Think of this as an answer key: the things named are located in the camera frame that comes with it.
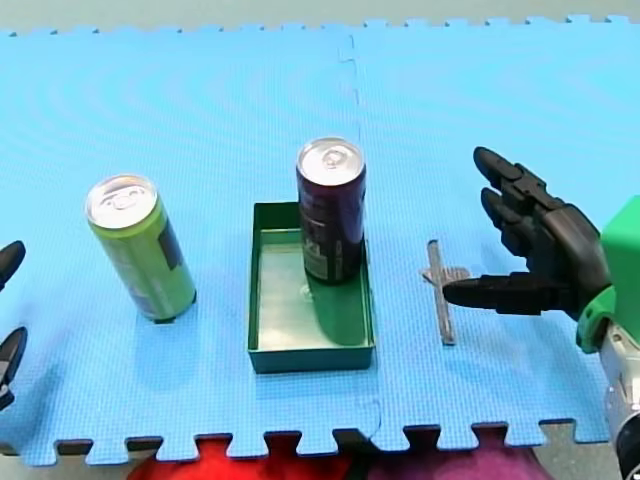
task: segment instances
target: can lid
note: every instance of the can lid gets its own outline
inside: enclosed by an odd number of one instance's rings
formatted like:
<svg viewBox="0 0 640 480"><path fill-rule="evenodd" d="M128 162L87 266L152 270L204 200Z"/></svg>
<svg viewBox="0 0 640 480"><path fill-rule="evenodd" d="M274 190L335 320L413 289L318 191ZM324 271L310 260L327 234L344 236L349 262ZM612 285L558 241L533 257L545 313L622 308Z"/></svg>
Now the can lid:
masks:
<svg viewBox="0 0 640 480"><path fill-rule="evenodd" d="M339 186L351 182L364 170L358 148L342 138L314 140L298 156L298 171L312 183Z"/></svg>
<svg viewBox="0 0 640 480"><path fill-rule="evenodd" d="M137 175L116 175L96 184L87 196L89 221L111 230L131 227L147 218L156 206L153 184Z"/></svg>

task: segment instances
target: purple fabric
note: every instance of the purple fabric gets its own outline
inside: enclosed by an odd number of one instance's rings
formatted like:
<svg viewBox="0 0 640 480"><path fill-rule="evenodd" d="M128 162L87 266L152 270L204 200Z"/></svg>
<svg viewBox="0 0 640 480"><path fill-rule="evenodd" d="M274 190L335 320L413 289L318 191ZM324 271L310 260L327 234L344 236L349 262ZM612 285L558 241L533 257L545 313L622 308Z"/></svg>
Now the purple fabric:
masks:
<svg viewBox="0 0 640 480"><path fill-rule="evenodd" d="M478 434L480 448L469 452L385 456L368 480L552 480L529 448L509 448L494 432Z"/></svg>

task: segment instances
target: dark purple can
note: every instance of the dark purple can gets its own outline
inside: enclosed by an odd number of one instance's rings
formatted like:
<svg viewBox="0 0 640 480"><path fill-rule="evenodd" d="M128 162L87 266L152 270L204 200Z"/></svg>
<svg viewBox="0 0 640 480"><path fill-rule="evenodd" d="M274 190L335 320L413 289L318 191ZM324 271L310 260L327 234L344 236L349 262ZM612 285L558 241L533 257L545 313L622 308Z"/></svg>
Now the dark purple can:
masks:
<svg viewBox="0 0 640 480"><path fill-rule="evenodd" d="M360 271L366 167L360 150L341 138L304 146L297 163L304 267L329 284Z"/></svg>

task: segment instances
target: table surface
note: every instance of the table surface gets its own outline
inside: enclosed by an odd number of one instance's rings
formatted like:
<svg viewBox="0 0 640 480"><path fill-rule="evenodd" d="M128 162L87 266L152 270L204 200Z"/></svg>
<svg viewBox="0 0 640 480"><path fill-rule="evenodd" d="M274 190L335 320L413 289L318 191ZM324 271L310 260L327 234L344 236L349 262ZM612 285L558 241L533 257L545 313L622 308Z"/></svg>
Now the table surface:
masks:
<svg viewBox="0 0 640 480"><path fill-rule="evenodd" d="M288 0L3 0L0 3L0 30L27 34L33 29L52 28L64 32L77 25L90 25L109 31L122 25L143 29L178 26L184 30L204 24L227 29L245 23L267 27L300 22L308 26L322 23L361 24L364 19L384 18L401 24L406 18L426 18L443 24L449 18L466 18L480 24L488 17L507 17L522 23L527 16L542 15L563 21L574 13L590 14L601 21L608 14L626 15L640 21L638 0L456 0L429 2L419 0L324 0L289 2ZM537 449L541 462L557 480L618 479L615 458L606 445L575 445L572 426L545 426L549 445ZM115 480L125 478L132 465L87 468L79 457L65 457L51 469L27 469L19 459L0 457L3 477L15 480Z"/></svg>

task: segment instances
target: red fabric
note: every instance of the red fabric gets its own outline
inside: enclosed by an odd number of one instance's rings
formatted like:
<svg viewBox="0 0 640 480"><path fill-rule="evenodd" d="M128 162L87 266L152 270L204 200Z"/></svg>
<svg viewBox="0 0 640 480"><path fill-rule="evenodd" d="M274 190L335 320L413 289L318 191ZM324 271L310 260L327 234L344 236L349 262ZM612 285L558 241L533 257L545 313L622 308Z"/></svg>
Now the red fabric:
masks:
<svg viewBox="0 0 640 480"><path fill-rule="evenodd" d="M382 457L368 480L553 480L530 448L509 448L496 432L479 432L480 448Z"/></svg>
<svg viewBox="0 0 640 480"><path fill-rule="evenodd" d="M298 457L295 440L273 439L266 458L234 460L226 455L227 442L208 440L199 445L200 460L165 463L149 458L128 480L343 480L351 457Z"/></svg>

